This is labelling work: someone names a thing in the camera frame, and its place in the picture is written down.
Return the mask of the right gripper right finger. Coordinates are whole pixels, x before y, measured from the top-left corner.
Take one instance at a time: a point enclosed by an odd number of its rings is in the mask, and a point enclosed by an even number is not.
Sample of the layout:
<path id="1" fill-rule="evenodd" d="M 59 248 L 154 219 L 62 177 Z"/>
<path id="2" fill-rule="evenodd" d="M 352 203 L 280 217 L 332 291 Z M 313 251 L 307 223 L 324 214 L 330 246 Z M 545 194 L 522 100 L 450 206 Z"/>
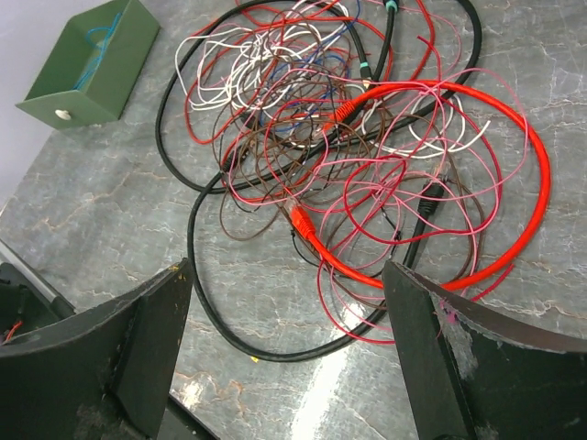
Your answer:
<path id="1" fill-rule="evenodd" d="M 388 314 L 421 439 L 583 439 L 586 342 L 388 261 Z"/>

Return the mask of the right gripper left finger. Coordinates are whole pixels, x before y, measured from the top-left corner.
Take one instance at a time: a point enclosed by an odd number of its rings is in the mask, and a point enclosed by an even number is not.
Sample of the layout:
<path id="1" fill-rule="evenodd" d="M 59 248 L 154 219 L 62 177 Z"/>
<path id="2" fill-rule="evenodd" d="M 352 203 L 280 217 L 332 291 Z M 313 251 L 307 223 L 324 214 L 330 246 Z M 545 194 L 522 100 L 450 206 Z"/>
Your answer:
<path id="1" fill-rule="evenodd" d="M 1 347 L 4 439 L 155 439 L 191 301 L 187 260 Z"/>

